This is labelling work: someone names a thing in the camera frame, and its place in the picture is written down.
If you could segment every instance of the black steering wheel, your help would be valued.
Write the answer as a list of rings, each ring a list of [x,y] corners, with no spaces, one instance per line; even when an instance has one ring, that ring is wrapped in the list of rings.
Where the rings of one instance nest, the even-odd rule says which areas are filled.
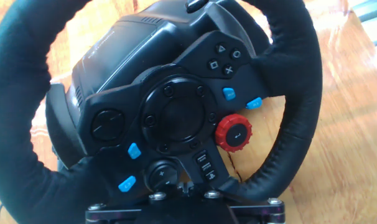
[[[68,171],[51,172],[38,162],[30,143],[30,121],[50,89],[50,74],[46,64],[50,44],[66,22],[87,2],[17,0],[0,24],[0,199],[21,223],[78,223],[83,215],[76,214],[77,211],[83,212],[89,205],[107,202],[110,198],[126,197],[123,187],[132,187],[130,179],[128,186],[122,185],[120,190],[115,191],[115,182],[128,180],[130,177],[126,169],[132,168],[130,162],[121,164],[121,151],[96,151],[96,156],[84,158]],[[146,107],[157,103],[155,99],[158,99],[158,94],[165,94],[159,93],[161,90],[177,85],[175,94],[184,97],[192,89],[195,90],[192,91],[193,97],[203,97],[203,91],[210,91],[212,94],[208,98],[200,100],[207,105],[204,120],[209,121],[200,131],[208,138],[182,141],[191,151],[172,154],[195,178],[199,174],[194,172],[198,171],[190,171],[193,161],[185,155],[194,156],[203,150],[211,150],[215,159],[220,161],[214,154],[217,152],[216,145],[210,137],[216,129],[216,121],[222,122],[223,118],[245,106],[256,107],[258,98],[285,96],[286,105],[279,134],[260,169],[243,183],[236,184],[234,179],[226,178],[224,183],[218,184],[231,193],[252,200],[278,197],[299,170],[315,133],[322,98],[322,61],[317,35],[302,0],[247,2],[260,9],[271,26],[273,43],[263,54],[252,58],[248,48],[239,39],[222,32],[210,32],[198,39],[172,64],[147,71],[131,85],[88,97],[81,116],[83,122],[77,127],[86,153],[93,156],[92,152],[101,144],[85,131],[91,129],[91,121],[98,116],[99,111],[109,108],[123,111],[125,125],[129,128],[122,138],[128,141],[118,147],[123,147],[123,152],[130,155],[128,159],[133,159],[138,143],[134,142],[136,145],[133,145],[132,139],[142,141],[137,136],[145,133],[143,141],[152,144],[157,142],[153,139],[165,137],[159,137],[159,133],[151,129],[152,121],[146,121],[150,117]],[[217,44],[215,41],[219,40],[238,49],[246,49],[240,51],[241,61],[232,62],[242,69],[227,79],[217,80],[198,75],[204,73],[193,61],[196,58],[207,60],[202,49],[208,45],[214,46]],[[226,96],[222,95],[223,92],[217,93],[215,88],[225,85],[242,85],[240,90],[236,88],[237,101],[234,103],[220,103],[219,99],[225,99]],[[137,101],[143,98],[147,99],[147,104]],[[182,112],[187,110],[178,101],[168,100],[165,102],[166,107],[169,103],[176,103],[175,106]],[[198,102],[189,99],[185,103],[195,105]],[[195,110],[192,113],[202,114]],[[168,138],[171,136],[178,140],[185,137],[179,136],[173,129],[169,130]],[[155,143],[154,147],[156,151],[141,151],[141,155],[160,154],[162,149],[159,145]],[[138,162],[133,170],[142,169],[143,164],[149,161],[144,159]]]

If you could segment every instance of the circle button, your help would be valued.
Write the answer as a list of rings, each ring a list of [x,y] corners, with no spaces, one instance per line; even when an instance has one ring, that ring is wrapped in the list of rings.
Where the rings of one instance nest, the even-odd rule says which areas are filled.
[[[231,52],[231,58],[232,59],[239,59],[241,57],[241,52],[238,49],[234,49]]]

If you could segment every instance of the steering wheel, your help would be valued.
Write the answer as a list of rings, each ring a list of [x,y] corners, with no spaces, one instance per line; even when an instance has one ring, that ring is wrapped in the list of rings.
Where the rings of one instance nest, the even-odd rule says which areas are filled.
[[[21,62],[21,57],[25,57],[18,64],[21,70],[47,73],[46,54],[50,44],[87,2],[15,2],[1,24],[0,55],[5,61],[0,62],[0,74],[10,76],[13,70],[5,69],[7,63],[15,63],[13,59]],[[202,35],[172,63],[150,68],[129,85],[100,91],[84,100],[76,127],[82,150],[94,158],[114,157],[111,166],[119,168],[103,171],[119,174],[112,177],[109,173],[102,174],[119,184],[119,196],[124,200],[134,200],[148,188],[156,189],[158,181],[152,182],[151,175],[160,174],[168,166],[175,170],[183,167],[194,183],[209,182],[215,188],[252,200],[278,197],[299,170],[315,133],[322,99],[317,35],[301,0],[247,2],[260,9],[271,25],[273,43],[261,55],[252,57],[251,49],[241,39],[214,30]],[[32,37],[31,42],[16,41],[22,31]],[[215,53],[215,46],[220,43],[225,43],[225,54]],[[7,58],[2,52],[13,54]],[[214,68],[214,62],[223,67]],[[7,82],[2,79],[0,87],[5,86]],[[243,147],[250,137],[251,126],[235,113],[243,108],[257,108],[263,99],[275,96],[286,98],[277,139],[259,170],[238,183],[228,174],[216,145],[228,151]],[[38,101],[28,104],[35,108]],[[11,121],[19,119],[6,115],[0,113],[0,126],[1,122],[12,124]],[[32,116],[32,111],[21,114],[25,118]],[[29,124],[18,122],[24,127]],[[106,134],[112,138],[104,139],[109,127],[119,133]],[[104,130],[96,133],[96,128]],[[0,139],[9,137],[9,133],[0,131]],[[0,148],[8,146],[0,141]],[[153,169],[150,174],[146,173],[148,169]],[[13,182],[0,178],[0,183],[8,181]]]

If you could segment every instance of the wood grain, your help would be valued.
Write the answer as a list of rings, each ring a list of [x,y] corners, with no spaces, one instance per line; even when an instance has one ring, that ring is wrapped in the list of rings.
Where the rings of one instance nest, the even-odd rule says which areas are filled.
[[[70,83],[69,71],[80,57],[125,14],[143,10],[154,0],[94,0],[67,23],[49,52],[54,80]],[[0,0],[0,19],[11,0]],[[261,13],[240,3],[268,31]],[[346,0],[308,0],[323,59],[323,101],[310,151],[281,198],[287,223],[377,223],[377,51]],[[266,158],[278,132],[283,98],[264,101],[256,111],[242,111],[253,125],[251,143],[228,155],[231,174],[247,179]],[[34,150],[50,169],[44,107],[32,128]],[[15,223],[4,210],[1,223]]]

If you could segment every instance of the racing wheel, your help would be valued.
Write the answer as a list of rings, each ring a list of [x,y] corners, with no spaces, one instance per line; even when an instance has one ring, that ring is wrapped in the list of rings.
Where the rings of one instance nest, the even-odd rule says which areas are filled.
[[[249,143],[252,126],[237,112],[274,94],[252,63],[269,47],[232,0],[159,1],[124,16],[75,65],[67,93],[62,84],[47,93],[54,151],[66,168],[117,152],[131,173],[115,186],[125,200],[178,184],[183,170],[194,184],[255,200],[278,197],[309,149],[319,100],[306,111],[287,100],[275,145],[243,183],[229,175],[217,148],[235,152]],[[292,119],[296,113],[307,116]],[[290,134],[295,124],[310,137]]]

